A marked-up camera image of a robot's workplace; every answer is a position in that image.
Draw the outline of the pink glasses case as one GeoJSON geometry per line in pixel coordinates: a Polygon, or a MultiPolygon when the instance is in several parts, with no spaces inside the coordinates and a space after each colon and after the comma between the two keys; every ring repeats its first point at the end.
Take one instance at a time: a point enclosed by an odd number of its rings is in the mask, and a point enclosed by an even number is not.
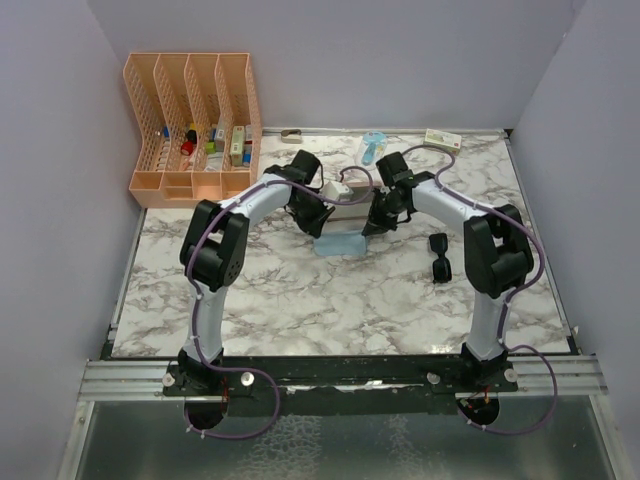
{"type": "MultiPolygon", "coordinates": [[[[361,198],[367,191],[368,185],[364,181],[350,181],[343,183],[354,191],[354,200],[361,198]]],[[[362,232],[367,218],[373,194],[370,194],[362,203],[348,206],[333,206],[335,211],[326,221],[322,234],[333,232],[358,231],[362,232]]]]}

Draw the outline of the light blue cleaning cloth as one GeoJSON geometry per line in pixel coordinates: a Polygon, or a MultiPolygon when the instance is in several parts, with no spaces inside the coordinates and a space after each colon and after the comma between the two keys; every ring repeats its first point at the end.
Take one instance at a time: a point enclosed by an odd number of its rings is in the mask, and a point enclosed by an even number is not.
{"type": "Polygon", "coordinates": [[[368,240],[358,231],[333,232],[313,241],[314,252],[321,257],[363,256],[368,240]]]}

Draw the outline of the black sunglasses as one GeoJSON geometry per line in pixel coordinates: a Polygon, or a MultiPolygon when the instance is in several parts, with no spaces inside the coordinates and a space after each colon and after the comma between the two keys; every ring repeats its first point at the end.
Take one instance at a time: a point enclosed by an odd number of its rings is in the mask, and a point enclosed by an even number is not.
{"type": "Polygon", "coordinates": [[[432,263],[433,282],[448,283],[452,280],[451,264],[446,257],[448,238],[445,233],[435,233],[429,236],[429,246],[437,258],[432,263]]]}

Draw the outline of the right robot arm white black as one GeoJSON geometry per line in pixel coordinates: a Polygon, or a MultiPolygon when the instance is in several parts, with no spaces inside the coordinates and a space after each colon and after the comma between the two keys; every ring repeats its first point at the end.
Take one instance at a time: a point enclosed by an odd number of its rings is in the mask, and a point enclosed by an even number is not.
{"type": "Polygon", "coordinates": [[[400,152],[376,162],[385,192],[376,188],[362,231],[394,231],[398,217],[423,213],[462,235],[464,271],[475,290],[471,330],[463,343],[460,382],[481,391],[507,361],[504,345],[510,302],[534,267],[529,231],[513,205],[492,207],[445,187],[437,175],[414,173],[400,152]]]}

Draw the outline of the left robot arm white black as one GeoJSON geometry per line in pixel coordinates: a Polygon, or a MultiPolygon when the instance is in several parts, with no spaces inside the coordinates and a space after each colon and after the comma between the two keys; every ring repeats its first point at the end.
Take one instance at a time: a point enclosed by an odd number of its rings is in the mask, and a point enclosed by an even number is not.
{"type": "Polygon", "coordinates": [[[303,233],[318,238],[333,213],[310,186],[320,168],[316,156],[300,150],[291,163],[267,168],[236,196],[196,205],[179,256],[193,301],[188,339],[178,354],[180,371],[195,392],[214,392],[227,371],[222,366],[224,303],[243,268],[250,229],[285,208],[303,233]]]}

